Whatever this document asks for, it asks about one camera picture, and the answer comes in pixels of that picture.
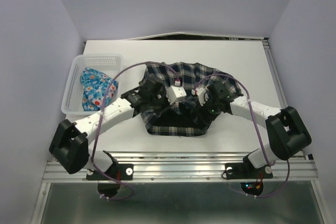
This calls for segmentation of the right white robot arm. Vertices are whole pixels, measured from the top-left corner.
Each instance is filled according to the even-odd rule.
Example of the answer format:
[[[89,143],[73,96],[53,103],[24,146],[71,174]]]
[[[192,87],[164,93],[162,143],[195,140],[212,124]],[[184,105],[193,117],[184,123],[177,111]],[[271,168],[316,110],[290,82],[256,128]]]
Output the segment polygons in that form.
[[[298,111],[291,106],[281,109],[252,101],[240,92],[229,92],[221,82],[194,88],[191,94],[196,99],[193,113],[200,126],[209,126],[221,113],[228,113],[252,121],[256,129],[266,129],[268,143],[249,153],[241,165],[248,177],[279,159],[288,160],[312,142]]]

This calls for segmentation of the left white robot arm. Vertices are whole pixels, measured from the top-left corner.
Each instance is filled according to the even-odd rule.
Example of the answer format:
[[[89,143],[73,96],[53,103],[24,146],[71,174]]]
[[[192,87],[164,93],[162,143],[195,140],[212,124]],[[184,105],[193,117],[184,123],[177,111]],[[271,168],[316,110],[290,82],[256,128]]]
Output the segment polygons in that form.
[[[146,110],[163,112],[183,95],[180,87],[166,88],[159,82],[146,81],[94,114],[74,122],[61,121],[49,152],[68,174],[89,169],[99,171],[106,179],[113,178],[117,172],[117,160],[107,151],[97,150],[99,136]]]

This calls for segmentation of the navy plaid skirt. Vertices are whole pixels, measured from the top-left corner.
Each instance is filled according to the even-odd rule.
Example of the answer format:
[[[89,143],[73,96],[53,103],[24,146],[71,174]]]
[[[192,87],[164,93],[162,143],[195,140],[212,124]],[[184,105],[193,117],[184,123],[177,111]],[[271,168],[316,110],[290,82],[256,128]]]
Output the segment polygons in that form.
[[[179,75],[181,84],[186,91],[186,98],[197,98],[192,95],[192,90],[195,86],[199,88],[220,88],[221,93],[228,94],[231,97],[241,94],[241,89],[237,82],[232,78],[225,77],[226,73],[218,69],[211,68],[200,63],[184,63],[176,62],[170,65]],[[212,101],[212,94],[207,93],[208,101]],[[163,136],[201,136],[204,135],[210,124],[192,124],[185,116],[181,114],[181,103],[178,102],[170,108],[163,111],[161,114],[156,114],[153,111],[144,112],[141,114],[143,123],[147,132],[152,135]]]

